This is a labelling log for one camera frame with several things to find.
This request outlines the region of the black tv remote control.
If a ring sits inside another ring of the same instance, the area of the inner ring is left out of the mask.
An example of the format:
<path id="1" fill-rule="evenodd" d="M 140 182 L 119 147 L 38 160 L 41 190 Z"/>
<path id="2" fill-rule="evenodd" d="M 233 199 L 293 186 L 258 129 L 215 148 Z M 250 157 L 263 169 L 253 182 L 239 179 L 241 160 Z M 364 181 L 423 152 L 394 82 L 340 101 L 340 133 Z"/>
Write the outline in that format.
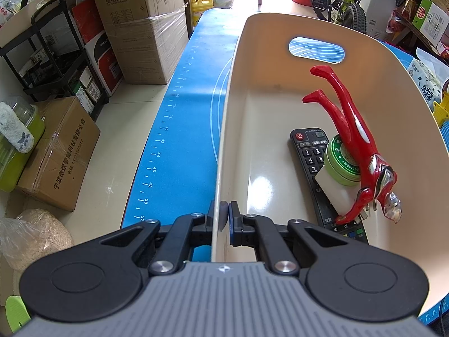
<path id="1" fill-rule="evenodd" d="M 329 167 L 325 164 L 326 147 L 329 144 L 325 132 L 319 128 L 294 129 L 290 133 L 290 139 L 310 187 L 318 225 L 367 243 L 368 237 L 360 218 L 343 225 L 336 223 L 337 209 L 352 199 L 357 188 L 344 186 L 330 176 Z"/>

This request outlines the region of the green round tin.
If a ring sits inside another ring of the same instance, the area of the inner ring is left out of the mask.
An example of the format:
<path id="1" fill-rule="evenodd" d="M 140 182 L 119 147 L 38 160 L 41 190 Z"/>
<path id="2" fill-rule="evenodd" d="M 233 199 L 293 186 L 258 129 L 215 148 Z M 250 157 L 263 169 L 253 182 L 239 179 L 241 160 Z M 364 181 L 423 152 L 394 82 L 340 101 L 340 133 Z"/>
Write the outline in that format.
<path id="1" fill-rule="evenodd" d="M 340 135 L 335 135 L 326 145 L 324 166 L 328 174 L 343 186 L 357 186 L 361 181 L 359 166 L 346 150 Z"/>

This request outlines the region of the red ultraman action figure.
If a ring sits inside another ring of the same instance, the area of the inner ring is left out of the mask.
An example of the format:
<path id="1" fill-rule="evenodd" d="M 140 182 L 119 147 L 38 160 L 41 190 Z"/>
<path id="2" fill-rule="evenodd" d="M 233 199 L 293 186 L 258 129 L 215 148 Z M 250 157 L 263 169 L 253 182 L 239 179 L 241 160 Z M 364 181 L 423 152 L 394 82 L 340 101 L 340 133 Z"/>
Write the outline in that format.
<path id="1" fill-rule="evenodd" d="M 373 135 L 355 106 L 348 89 L 329 65 L 316 65 L 310 69 L 312 75 L 325 78 L 333 87 L 340 101 L 336 106 L 318 89 L 303 97 L 305 104 L 320 104 L 333 121 L 342 144 L 360 169 L 361 189 L 355 202 L 347 212 L 339 213 L 336 223 L 354 221 L 363 208 L 370 203 L 379 203 L 384 216 L 397 223 L 402 217 L 401 202 L 393 192 L 397 173 L 381 156 Z"/>

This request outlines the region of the beige plastic storage bin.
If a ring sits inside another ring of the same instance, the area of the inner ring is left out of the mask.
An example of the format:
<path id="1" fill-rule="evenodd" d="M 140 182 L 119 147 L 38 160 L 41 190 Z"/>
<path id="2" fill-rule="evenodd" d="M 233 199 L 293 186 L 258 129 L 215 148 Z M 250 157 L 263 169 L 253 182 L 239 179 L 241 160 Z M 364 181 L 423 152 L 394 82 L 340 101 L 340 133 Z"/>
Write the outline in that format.
<path id="1" fill-rule="evenodd" d="M 397 173 L 398 222 L 375 205 L 345 236 L 404 256 L 426 273 L 421 310 L 431 323 L 448 310 L 448 149 L 414 82 L 412 57 L 348 28 L 309 17 L 261 13 L 249 17 L 231 61 L 221 124 L 216 195 L 244 213 L 285 224 L 292 218 L 336 229 L 330 203 L 314 176 L 337 130 L 325 109 L 304 97 L 330 83 L 312 75 L 329 65 L 349 89 L 377 150 Z"/>

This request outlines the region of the yellow red toy tool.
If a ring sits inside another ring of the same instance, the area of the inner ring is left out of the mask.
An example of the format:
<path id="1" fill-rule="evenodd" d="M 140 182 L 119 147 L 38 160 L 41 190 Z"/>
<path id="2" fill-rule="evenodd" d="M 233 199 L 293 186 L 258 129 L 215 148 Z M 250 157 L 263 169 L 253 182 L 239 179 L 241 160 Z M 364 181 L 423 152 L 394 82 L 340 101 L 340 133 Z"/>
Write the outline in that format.
<path id="1" fill-rule="evenodd" d="M 447 91 L 441 94 L 441 102 L 433 102 L 433 117 L 439 129 L 445 124 L 449 119 L 449 95 Z"/>

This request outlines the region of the white charger adapter front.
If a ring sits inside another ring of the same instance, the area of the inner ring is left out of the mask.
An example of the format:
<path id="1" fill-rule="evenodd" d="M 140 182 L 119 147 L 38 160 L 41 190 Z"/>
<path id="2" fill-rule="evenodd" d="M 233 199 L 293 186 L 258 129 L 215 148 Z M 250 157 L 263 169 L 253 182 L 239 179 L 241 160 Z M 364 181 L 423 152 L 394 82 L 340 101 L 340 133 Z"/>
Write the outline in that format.
<path id="1" fill-rule="evenodd" d="M 314 179 L 336 210 L 337 216 L 335 222 L 338 225 L 353 221 L 359 222 L 361 220 L 367 220 L 370 217 L 370 205 L 366 205 L 354 218 L 348 217 L 353 205 L 355 205 L 358 191 L 361 189 L 360 183 L 357 186 L 343 186 L 328 174 L 325 166 L 319 170 Z"/>

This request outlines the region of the blue silicone baking mat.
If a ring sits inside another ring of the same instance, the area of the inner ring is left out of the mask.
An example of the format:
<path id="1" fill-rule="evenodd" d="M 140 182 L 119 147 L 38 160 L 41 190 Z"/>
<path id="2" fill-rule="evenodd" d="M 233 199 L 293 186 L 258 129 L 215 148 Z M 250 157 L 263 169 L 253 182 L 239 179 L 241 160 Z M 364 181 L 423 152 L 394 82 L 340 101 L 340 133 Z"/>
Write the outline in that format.
<path id="1" fill-rule="evenodd" d="M 123 225 L 171 224 L 210 212 L 215 199 L 277 224 L 315 222 L 290 139 L 295 129 L 335 126 L 302 98 L 331 86 L 310 74 L 328 63 L 349 89 L 377 147 L 397 172 L 403 216 L 365 221 L 370 244 L 419 264 L 431 323 L 448 310 L 448 150 L 406 65 L 409 57 L 366 35 L 309 17 L 211 11 L 200 20 L 150 131 Z"/>

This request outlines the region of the floor cardboard box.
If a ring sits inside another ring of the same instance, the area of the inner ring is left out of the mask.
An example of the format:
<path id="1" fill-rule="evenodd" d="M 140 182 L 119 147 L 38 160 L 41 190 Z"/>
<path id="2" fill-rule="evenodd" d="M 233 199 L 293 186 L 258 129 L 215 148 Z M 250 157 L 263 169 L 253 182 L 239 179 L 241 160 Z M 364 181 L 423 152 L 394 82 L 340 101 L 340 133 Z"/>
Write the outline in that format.
<path id="1" fill-rule="evenodd" d="M 43 101 L 45 130 L 17 183 L 26 195 L 74 211 L 100 130 L 77 97 Z"/>

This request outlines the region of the bag of grain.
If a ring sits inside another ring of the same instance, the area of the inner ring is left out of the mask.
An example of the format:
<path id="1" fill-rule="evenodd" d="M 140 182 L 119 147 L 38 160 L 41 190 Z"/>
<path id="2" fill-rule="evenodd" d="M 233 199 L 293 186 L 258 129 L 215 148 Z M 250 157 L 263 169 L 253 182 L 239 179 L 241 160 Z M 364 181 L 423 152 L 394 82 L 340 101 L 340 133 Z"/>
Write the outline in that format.
<path id="1" fill-rule="evenodd" d="M 64 224 L 45 209 L 31 208 L 17 218 L 1 219 L 1 254 L 17 272 L 74 244 Z"/>

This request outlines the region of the green lidded container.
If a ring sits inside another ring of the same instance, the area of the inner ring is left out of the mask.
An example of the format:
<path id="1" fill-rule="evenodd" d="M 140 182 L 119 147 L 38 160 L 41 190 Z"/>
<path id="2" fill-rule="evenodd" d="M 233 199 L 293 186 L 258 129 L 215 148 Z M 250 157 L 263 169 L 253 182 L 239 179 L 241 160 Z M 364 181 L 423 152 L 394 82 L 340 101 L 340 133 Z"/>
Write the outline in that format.
<path id="1" fill-rule="evenodd" d="M 1 191 L 17 185 L 45 124 L 36 105 L 22 97 L 1 101 Z"/>

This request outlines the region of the lime green stool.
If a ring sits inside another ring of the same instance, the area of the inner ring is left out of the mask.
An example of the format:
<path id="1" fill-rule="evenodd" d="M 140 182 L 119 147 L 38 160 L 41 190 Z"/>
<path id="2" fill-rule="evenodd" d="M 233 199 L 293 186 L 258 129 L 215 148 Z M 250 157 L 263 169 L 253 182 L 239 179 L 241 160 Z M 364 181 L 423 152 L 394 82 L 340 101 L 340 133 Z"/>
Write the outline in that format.
<path id="1" fill-rule="evenodd" d="M 16 333 L 31 318 L 20 296 L 12 295 L 6 299 L 5 314 L 12 333 Z"/>

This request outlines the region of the large lower cardboard box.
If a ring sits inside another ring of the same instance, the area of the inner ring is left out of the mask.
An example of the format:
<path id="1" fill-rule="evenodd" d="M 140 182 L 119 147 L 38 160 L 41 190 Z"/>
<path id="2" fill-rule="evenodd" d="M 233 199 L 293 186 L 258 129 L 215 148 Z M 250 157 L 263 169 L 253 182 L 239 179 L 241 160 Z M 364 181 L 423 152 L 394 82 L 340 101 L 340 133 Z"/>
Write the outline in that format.
<path id="1" fill-rule="evenodd" d="M 125 81 L 167 84 L 188 42 L 184 0 L 94 0 Z"/>

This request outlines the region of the yellow oil jug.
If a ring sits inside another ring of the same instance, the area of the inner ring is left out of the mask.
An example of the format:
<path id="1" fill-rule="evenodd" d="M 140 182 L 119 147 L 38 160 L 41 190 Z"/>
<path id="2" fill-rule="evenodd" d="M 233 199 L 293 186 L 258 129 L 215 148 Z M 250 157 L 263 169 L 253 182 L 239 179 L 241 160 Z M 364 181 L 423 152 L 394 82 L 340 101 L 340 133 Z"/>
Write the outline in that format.
<path id="1" fill-rule="evenodd" d="M 191 18 L 192 26 L 195 28 L 205 11 L 214 7 L 213 0 L 191 0 Z"/>

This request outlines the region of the white floral tissue box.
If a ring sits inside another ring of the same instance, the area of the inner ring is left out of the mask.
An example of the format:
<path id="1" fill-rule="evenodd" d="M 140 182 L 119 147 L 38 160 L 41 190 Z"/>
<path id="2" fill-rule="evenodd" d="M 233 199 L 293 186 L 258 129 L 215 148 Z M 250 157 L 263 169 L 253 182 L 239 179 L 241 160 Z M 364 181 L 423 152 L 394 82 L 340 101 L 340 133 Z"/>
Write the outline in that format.
<path id="1" fill-rule="evenodd" d="M 418 86 L 421 95 L 431 111 L 434 103 L 440 104 L 448 93 L 448 66 L 423 49 L 416 49 L 416 58 L 407 69 Z"/>

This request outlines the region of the green white carton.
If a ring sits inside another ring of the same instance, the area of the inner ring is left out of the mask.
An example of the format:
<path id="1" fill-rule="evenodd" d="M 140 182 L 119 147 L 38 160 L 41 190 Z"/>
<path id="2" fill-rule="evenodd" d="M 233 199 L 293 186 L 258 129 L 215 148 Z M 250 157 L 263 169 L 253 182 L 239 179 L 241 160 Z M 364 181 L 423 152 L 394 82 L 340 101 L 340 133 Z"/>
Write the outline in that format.
<path id="1" fill-rule="evenodd" d="M 431 0 L 421 0 L 413 26 L 432 46 L 437 47 L 448 28 L 448 14 Z"/>

